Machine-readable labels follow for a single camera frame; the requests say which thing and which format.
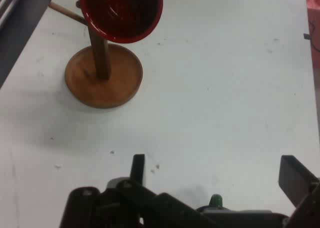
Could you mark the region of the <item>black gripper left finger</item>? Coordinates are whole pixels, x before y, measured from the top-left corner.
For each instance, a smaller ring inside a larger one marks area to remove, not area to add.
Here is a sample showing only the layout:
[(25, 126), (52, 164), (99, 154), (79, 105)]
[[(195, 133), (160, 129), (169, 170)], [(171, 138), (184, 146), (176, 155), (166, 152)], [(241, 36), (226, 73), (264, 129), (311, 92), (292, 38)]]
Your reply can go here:
[(73, 190), (61, 228), (216, 228), (200, 212), (143, 186), (145, 156), (133, 156), (129, 177), (110, 181), (104, 192), (94, 187)]

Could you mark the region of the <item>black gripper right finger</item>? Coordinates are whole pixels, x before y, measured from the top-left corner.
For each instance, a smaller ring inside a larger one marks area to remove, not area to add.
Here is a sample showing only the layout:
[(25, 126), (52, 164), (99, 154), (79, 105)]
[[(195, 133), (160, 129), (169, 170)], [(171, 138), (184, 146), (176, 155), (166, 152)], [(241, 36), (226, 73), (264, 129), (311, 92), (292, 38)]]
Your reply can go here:
[(294, 205), (285, 228), (318, 228), (320, 226), (320, 180), (295, 156), (280, 160), (279, 187)]

